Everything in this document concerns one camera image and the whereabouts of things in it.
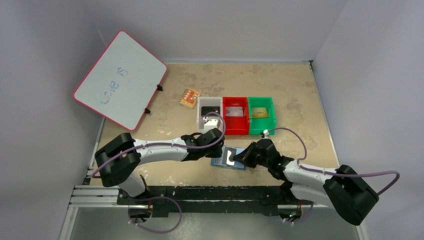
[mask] gray wall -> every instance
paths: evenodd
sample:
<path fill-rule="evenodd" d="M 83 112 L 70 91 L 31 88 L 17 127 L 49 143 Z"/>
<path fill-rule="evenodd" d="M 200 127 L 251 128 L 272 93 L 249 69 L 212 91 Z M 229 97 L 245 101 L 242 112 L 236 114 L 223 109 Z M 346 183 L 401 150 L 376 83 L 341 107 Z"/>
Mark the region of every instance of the gray wall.
<path fill-rule="evenodd" d="M 424 236 L 423 13 L 422 0 L 348 1 L 313 65 L 340 163 L 400 171 L 366 219 L 372 239 Z"/>
<path fill-rule="evenodd" d="M 0 238 L 59 237 L 101 118 L 72 98 L 104 49 L 80 0 L 0 0 Z"/>
<path fill-rule="evenodd" d="M 86 0 L 104 40 L 126 30 L 164 61 L 304 61 L 347 0 Z"/>

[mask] purple cable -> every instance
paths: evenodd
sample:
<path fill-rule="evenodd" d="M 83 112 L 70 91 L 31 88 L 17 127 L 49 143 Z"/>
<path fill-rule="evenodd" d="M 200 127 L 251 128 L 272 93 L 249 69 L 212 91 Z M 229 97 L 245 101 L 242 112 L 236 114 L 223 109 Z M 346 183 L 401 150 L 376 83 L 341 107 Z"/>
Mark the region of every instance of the purple cable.
<path fill-rule="evenodd" d="M 305 166 L 303 166 L 303 165 L 300 164 L 301 160 L 305 160 L 306 157 L 308 156 L 306 145 L 305 145 L 304 141 L 302 140 L 302 138 L 295 131 L 293 131 L 291 129 L 288 129 L 286 127 L 277 127 L 277 128 L 268 130 L 268 132 L 272 132 L 272 131 L 275 131 L 277 129 L 287 130 L 287 131 L 291 132 L 302 143 L 303 149 L 304 149 L 304 152 L 305 152 L 305 155 L 304 155 L 304 157 L 301 157 L 301 158 L 298 158 L 297 159 L 297 165 L 299 165 L 299 167 L 301 169 L 303 169 L 303 170 L 314 172 L 314 173 L 320 173 L 320 174 L 321 173 L 328 174 L 328 175 L 331 175 L 331 176 L 336 176 L 336 177 L 341 177 L 341 178 L 369 178 L 369 177 L 378 177 L 378 176 L 383 176 L 383 175 L 395 174 L 396 176 L 394 177 L 394 179 L 389 184 L 387 184 L 387 186 L 385 186 L 383 189 L 381 189 L 379 192 L 377 192 L 377 195 L 381 195 L 387 189 L 389 189 L 391 186 L 393 186 L 393 184 L 395 184 L 398 181 L 398 179 L 400 178 L 400 176 L 401 176 L 401 174 L 398 171 L 394 171 L 394 170 L 391 170 L 391 171 L 380 171 L 380 172 L 373 172 L 373 173 L 366 173 L 366 174 L 340 174 L 340 173 L 334 173 L 334 172 L 329 172 L 329 171 L 322 172 L 322 171 L 317 170 L 317 169 L 312 169 L 312 168 L 309 168 L 309 167 L 305 167 Z"/>
<path fill-rule="evenodd" d="M 148 148 L 148 147 L 152 147 L 152 146 L 175 146 L 175 147 L 186 148 L 186 149 L 206 149 L 206 148 L 212 147 L 213 145 L 219 143 L 223 139 L 225 131 L 227 129 L 227 126 L 224 122 L 223 117 L 221 115 L 219 115 L 218 113 L 212 111 L 212 112 L 207 113 L 205 115 L 205 117 L 210 116 L 210 115 L 218 116 L 220 118 L 221 122 L 222 122 L 222 134 L 216 141 L 214 141 L 214 142 L 212 142 L 208 145 L 204 145 L 204 146 L 187 146 L 187 145 L 182 145 L 182 144 L 171 144 L 169 142 L 152 142 L 152 143 L 148 143 L 146 145 L 141 144 L 141 145 L 138 145 L 138 146 L 133 146 L 133 147 L 128 148 L 125 151 L 122 151 L 122 152 L 116 154 L 115 156 L 111 157 L 109 160 L 105 161 L 101 166 L 99 166 L 96 170 L 94 170 L 94 172 L 91 174 L 91 177 L 94 178 L 94 179 L 99 179 L 100 176 L 96 176 L 96 174 L 98 172 L 100 172 L 103 168 L 105 168 L 106 165 L 115 161 L 116 159 L 118 159 L 122 155 L 127 154 L 127 153 L 134 151 L 134 150 L 137 150 L 137 149 Z"/>
<path fill-rule="evenodd" d="M 128 218 L 129 218 L 129 221 L 130 221 L 130 222 L 131 222 L 134 226 L 139 227 L 139 228 L 141 228 L 141 229 L 144 229 L 144 230 L 146 230 L 146 231 L 148 231 L 148 232 L 151 232 L 151 233 L 154 233 L 154 234 L 167 234 L 167 233 L 170 233 L 170 232 L 174 231 L 174 230 L 175 230 L 175 229 L 176 229 L 176 228 L 180 225 L 180 223 L 181 223 L 181 219 L 183 218 L 183 211 L 181 210 L 180 205 L 179 205 L 179 204 L 177 203 L 177 201 L 175 201 L 174 199 L 172 199 L 172 198 L 170 198 L 170 197 L 166 197 L 166 196 L 154 196 L 154 197 L 145 198 L 145 199 L 137 199 L 137 198 L 134 198 L 134 197 L 132 197 L 132 196 L 128 195 L 128 193 L 127 193 L 126 195 L 128 196 L 128 198 L 130 198 L 130 199 L 132 199 L 132 200 L 134 200 L 134 201 L 137 201 L 137 202 L 145 202 L 145 201 L 150 201 L 150 200 L 155 200 L 155 199 L 166 199 L 166 200 L 169 200 L 169 201 L 173 202 L 173 203 L 176 205 L 176 207 L 178 208 L 178 211 L 179 211 L 179 219 L 178 219 L 178 222 L 175 224 L 175 226 L 173 226 L 173 228 L 168 229 L 168 230 L 165 230 L 165 231 L 159 231 L 159 230 L 154 230 L 154 229 L 151 229 L 151 228 L 145 227 L 145 226 L 143 226 L 143 225 L 140 225 L 140 224 L 138 224 L 138 223 L 136 223 L 136 222 L 132 221 L 132 220 L 131 220 L 131 215 L 130 215 L 130 209 L 131 209 L 131 208 L 129 208 L 129 209 L 128 209 Z"/>

